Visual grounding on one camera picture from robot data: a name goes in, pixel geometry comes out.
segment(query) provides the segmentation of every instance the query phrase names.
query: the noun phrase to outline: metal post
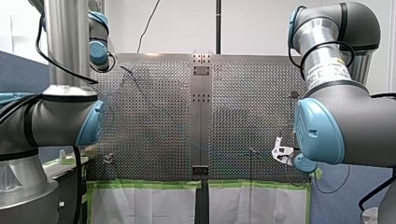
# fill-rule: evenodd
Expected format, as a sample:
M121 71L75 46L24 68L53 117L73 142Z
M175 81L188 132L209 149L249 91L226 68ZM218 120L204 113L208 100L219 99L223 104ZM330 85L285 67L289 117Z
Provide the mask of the metal post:
M87 0L45 0L49 56L62 66L90 77ZM84 81L49 65L49 83L81 87Z
M216 0L216 54L221 54L221 0Z

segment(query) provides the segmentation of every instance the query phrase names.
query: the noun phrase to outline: pegboard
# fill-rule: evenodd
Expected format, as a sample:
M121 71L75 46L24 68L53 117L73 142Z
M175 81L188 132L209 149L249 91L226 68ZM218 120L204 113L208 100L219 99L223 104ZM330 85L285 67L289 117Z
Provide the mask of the pegboard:
M88 178L191 179L191 56L131 57L119 57L108 74L94 74L105 115L99 157ZM110 153L114 161L107 164Z
M210 178L285 181L271 150L281 134L282 146L292 147L291 92L305 92L299 70L287 57L215 55L212 74ZM304 177L288 170L290 179Z
M212 55L200 77L199 65L193 55L121 54L112 72L94 74L105 118L89 179L191 180L199 162L213 179L286 181L271 150L282 129L282 146L292 145L284 127L293 123L291 92L304 94L298 70L273 56ZM304 177L292 168L289 176Z

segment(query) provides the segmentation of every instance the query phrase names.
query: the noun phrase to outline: metal frame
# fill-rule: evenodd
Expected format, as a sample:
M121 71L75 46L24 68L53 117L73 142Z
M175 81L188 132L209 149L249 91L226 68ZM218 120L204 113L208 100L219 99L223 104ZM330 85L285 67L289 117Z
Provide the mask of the metal frame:
M215 63L269 63L284 64L290 66L289 59L284 56L238 56L238 55L210 55L210 54L117 54L118 63L127 62L186 62L191 67L191 90L190 90L190 155L191 155L191 178L188 179L210 179L209 174L205 175L209 162L210 134L212 122L212 102L213 102L213 64ZM271 180L286 182L285 177L260 178L253 176L254 179ZM290 177L291 181L301 182L306 175L296 175ZM173 178L155 178L155 180L180 180Z

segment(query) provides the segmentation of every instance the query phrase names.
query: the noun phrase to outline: green tape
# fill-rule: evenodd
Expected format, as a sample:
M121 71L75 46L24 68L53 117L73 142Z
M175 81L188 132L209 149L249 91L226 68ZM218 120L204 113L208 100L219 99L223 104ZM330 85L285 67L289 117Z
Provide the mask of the green tape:
M71 159L63 159L61 161L61 165L74 165L76 164L76 159L71 158Z
M209 187L212 189L227 189L227 188L242 188L254 187L262 189L293 189L306 190L310 189L310 184L304 184L300 187L295 187L292 184L277 183L271 181L248 181L248 180L209 180Z
M92 201L93 201L93 188L87 183L87 222L91 224L91 212L92 212Z
M116 179L108 181L89 181L88 188L91 189L199 189L200 181L147 181Z

